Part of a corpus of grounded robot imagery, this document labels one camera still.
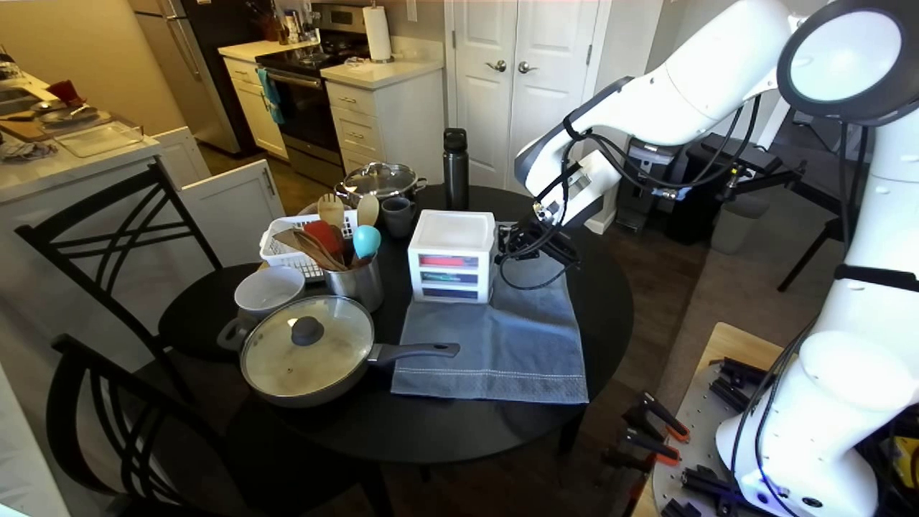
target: blue towel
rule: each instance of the blue towel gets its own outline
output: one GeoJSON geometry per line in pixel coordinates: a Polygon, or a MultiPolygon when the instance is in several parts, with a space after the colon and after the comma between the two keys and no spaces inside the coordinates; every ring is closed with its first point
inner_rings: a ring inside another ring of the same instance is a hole
{"type": "MultiPolygon", "coordinates": [[[[561,271],[546,257],[509,261],[505,268],[518,284],[539,284],[561,271]]],[[[414,299],[399,343],[459,343],[459,353],[453,359],[399,359],[394,393],[542,406],[588,402],[581,329],[567,277],[539,291],[513,291],[496,278],[488,306],[414,299]]]]}
{"type": "Polygon", "coordinates": [[[281,123],[285,123],[285,113],[281,113],[279,86],[275,86],[275,80],[268,79],[268,70],[265,70],[265,66],[259,66],[255,72],[259,72],[259,85],[261,85],[261,92],[265,92],[269,118],[281,126],[281,123]]]}

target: round table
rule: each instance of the round table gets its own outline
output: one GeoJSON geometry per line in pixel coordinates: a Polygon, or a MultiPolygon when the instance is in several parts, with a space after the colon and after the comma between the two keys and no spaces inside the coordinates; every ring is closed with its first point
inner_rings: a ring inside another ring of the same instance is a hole
{"type": "MultiPolygon", "coordinates": [[[[444,207],[444,194],[429,187],[419,207],[444,207]]],[[[472,187],[472,211],[490,211],[496,222],[523,222],[528,198],[472,187]]],[[[581,251],[571,264],[568,293],[577,313],[588,393],[597,398],[627,353],[633,336],[633,291],[602,238],[568,230],[581,251]]],[[[377,339],[399,343],[410,278],[409,243],[387,238],[380,257],[386,301],[373,313],[377,339]]],[[[361,383],[321,408],[275,408],[275,413],[307,444],[373,462],[440,467],[495,457],[552,431],[564,431],[561,448],[571,448],[582,406],[523,402],[457,402],[424,398],[394,398],[390,369],[368,369],[361,383]]]]}

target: black bottle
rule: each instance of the black bottle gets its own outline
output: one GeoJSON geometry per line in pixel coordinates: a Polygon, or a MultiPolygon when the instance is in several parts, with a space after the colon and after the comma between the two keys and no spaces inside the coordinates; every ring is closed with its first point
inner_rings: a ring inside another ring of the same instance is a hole
{"type": "Polygon", "coordinates": [[[467,207],[467,156],[465,156],[465,129],[447,126],[443,133],[443,181],[447,194],[447,211],[467,207]]]}

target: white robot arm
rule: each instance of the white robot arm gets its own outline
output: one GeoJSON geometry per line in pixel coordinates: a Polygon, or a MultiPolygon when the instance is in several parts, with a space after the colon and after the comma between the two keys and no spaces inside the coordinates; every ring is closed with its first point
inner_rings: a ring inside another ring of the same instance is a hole
{"type": "Polygon", "coordinates": [[[880,126],[859,225],[825,310],[756,408],[716,447],[743,498],[772,515],[872,515],[880,488],[852,452],[919,402],[919,8],[835,0],[802,30],[780,0],[739,0],[661,70],[597,92],[528,145],[513,177],[554,228],[597,211],[617,181],[582,133],[610,126],[673,146],[709,133],[769,79],[802,113],[880,126]]]}

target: refrigerator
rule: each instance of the refrigerator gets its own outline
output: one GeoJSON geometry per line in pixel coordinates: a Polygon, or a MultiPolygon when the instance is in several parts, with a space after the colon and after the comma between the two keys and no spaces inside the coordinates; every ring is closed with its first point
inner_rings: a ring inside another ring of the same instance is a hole
{"type": "Polygon", "coordinates": [[[229,156],[255,151],[218,46],[261,40],[255,0],[129,0],[195,142],[229,156]]]}

